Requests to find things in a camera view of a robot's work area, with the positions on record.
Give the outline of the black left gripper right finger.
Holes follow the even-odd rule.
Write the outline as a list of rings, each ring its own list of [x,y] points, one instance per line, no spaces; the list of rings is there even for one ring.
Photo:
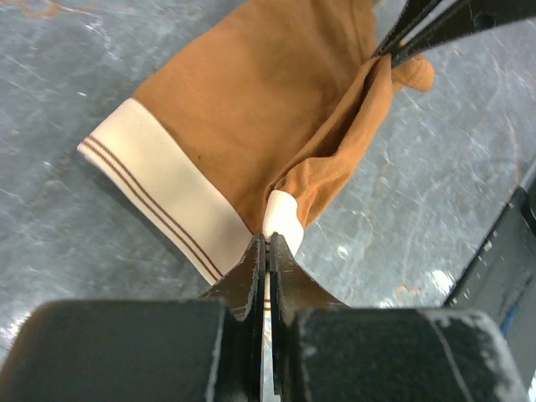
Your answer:
[[[297,313],[308,308],[344,307],[296,262],[286,239],[273,234],[269,251],[271,336],[274,391],[284,394],[291,325]]]

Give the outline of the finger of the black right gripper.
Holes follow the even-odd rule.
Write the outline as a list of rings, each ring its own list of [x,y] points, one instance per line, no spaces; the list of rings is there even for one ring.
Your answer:
[[[446,44],[534,16],[534,1],[455,1],[407,41],[402,51],[423,49],[439,40]],[[391,57],[391,65],[397,67],[407,60]]]
[[[441,0],[408,0],[402,8],[398,20],[393,28],[386,34],[373,53],[373,57],[391,54],[393,59],[411,59],[417,54],[443,45],[439,40],[426,44],[423,49],[410,49],[402,51],[402,39],[419,23],[421,23],[441,2]]]

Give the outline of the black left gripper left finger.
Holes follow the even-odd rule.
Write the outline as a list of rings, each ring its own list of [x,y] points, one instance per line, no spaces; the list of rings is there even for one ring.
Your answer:
[[[219,302],[207,401],[260,401],[263,387],[265,238],[255,235],[239,263],[202,298]]]

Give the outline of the brown underwear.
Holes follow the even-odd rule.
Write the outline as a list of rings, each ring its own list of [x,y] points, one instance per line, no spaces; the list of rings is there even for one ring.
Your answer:
[[[254,235],[297,251],[405,87],[432,65],[375,54],[370,1],[248,1],[79,146],[209,282]]]

